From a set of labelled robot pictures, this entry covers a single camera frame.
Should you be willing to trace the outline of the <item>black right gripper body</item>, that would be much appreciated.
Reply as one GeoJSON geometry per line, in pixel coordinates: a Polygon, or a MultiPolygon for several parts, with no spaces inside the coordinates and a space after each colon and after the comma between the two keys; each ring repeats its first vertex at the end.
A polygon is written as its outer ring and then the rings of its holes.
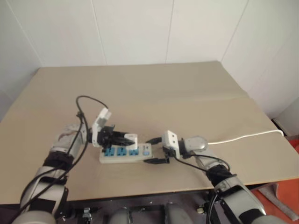
{"type": "Polygon", "coordinates": [[[176,152],[174,149],[163,147],[163,152],[164,152],[165,163],[170,163],[170,158],[176,157],[176,152]]]}

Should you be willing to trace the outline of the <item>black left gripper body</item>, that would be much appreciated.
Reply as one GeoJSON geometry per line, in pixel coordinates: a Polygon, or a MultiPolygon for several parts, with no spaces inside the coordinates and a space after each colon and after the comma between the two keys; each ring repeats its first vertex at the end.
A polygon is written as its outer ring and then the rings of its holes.
{"type": "Polygon", "coordinates": [[[115,126],[104,126],[101,131],[98,132],[97,143],[102,149],[110,148],[112,145],[117,144],[117,138],[114,135],[115,126]]]}

